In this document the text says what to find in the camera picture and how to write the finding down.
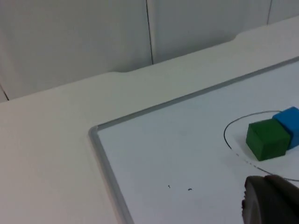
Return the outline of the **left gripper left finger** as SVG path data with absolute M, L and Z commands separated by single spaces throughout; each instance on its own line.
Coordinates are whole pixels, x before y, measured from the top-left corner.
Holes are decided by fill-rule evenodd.
M 244 224 L 268 224 L 266 216 L 266 193 L 268 184 L 266 176 L 248 176 L 245 180 L 244 198 L 242 200 L 242 219 Z

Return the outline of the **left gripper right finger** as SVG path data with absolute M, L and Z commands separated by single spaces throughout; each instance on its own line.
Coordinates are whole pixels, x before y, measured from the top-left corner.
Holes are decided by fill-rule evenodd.
M 282 199 L 286 218 L 283 224 L 299 223 L 299 188 L 278 175 L 267 175 L 265 180 L 275 189 L 275 195 Z

